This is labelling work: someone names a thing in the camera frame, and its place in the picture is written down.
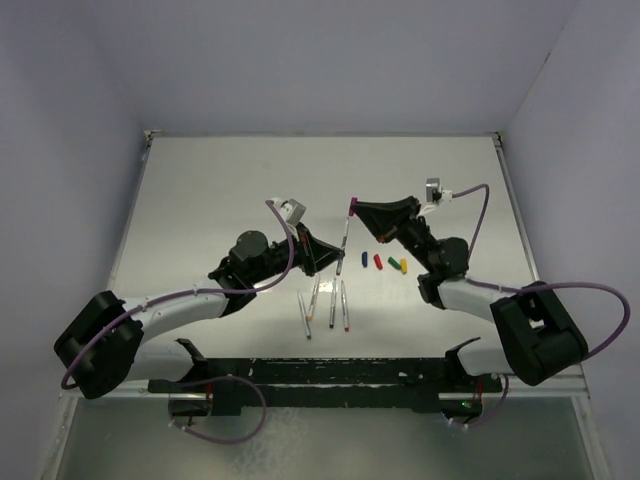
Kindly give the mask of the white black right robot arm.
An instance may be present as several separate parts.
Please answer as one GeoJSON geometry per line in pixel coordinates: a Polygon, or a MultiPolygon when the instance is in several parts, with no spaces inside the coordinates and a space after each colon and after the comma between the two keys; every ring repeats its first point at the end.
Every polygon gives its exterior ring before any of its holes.
{"type": "Polygon", "coordinates": [[[378,242],[398,241],[425,268],[417,278],[425,303],[495,327],[495,339],[472,338],[447,351],[444,376],[452,389],[467,391],[485,374],[514,375],[536,386],[586,359],[584,335],[547,284],[510,292],[470,279],[468,243],[459,237],[435,238],[417,198],[356,201],[351,210],[378,242]]]}

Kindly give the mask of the silver pen green tip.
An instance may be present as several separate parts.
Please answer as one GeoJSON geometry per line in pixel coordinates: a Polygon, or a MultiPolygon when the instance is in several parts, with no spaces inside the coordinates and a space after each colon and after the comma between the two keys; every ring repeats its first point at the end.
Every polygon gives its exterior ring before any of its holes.
{"type": "Polygon", "coordinates": [[[304,327],[305,337],[306,337],[307,340],[311,340],[312,339],[312,332],[311,332],[311,327],[310,327],[310,321],[308,320],[306,305],[305,305],[304,298],[303,298],[303,295],[302,295],[300,290],[297,291],[297,300],[298,300],[298,306],[299,306],[300,315],[301,315],[301,319],[302,319],[302,324],[303,324],[303,327],[304,327]]]}

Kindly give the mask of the green pen cap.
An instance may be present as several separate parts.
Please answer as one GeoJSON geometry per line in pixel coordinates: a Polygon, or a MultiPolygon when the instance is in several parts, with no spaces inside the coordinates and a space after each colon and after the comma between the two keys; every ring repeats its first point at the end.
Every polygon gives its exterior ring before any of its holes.
{"type": "Polygon", "coordinates": [[[389,263],[392,267],[394,267],[394,268],[396,268],[396,269],[400,269],[400,268],[401,268],[400,263],[399,263],[397,260],[395,260],[393,257],[389,257],[389,258],[388,258],[388,263],[389,263]]]}

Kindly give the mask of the silver pen purple tip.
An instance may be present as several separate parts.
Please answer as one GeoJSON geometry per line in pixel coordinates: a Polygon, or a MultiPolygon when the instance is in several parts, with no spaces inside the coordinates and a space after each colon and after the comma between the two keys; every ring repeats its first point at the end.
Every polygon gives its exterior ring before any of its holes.
{"type": "Polygon", "coordinates": [[[346,256],[346,245],[348,241],[349,225],[350,225],[350,217],[347,216],[345,220],[345,225],[344,225],[343,235],[342,235],[341,245],[340,245],[341,257],[336,264],[336,270],[335,270],[336,277],[339,277],[342,273],[344,257],[346,256]]]}

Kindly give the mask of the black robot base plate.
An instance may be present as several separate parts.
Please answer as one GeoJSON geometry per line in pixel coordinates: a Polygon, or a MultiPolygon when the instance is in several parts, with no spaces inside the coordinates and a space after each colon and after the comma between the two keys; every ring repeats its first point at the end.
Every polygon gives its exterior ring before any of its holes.
{"type": "Polygon", "coordinates": [[[259,407],[408,409],[477,416],[481,393],[500,379],[466,374],[447,358],[200,358],[183,379],[153,379],[148,391],[169,394],[178,416],[237,416],[259,407]]]}

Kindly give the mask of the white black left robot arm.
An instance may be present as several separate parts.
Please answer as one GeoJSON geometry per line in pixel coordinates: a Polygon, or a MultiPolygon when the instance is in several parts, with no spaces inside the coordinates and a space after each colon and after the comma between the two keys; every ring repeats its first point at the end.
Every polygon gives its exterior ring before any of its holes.
{"type": "Polygon", "coordinates": [[[281,242],[260,231],[242,233],[219,266],[193,286],[156,297],[120,299],[107,290],[94,295],[54,343],[66,368],[62,387],[100,398],[131,380],[172,381],[184,392],[202,387],[204,365],[182,341],[169,347],[153,339],[201,320],[243,309],[258,293],[293,269],[313,277],[344,256],[341,248],[315,238],[304,224],[281,242]]]}

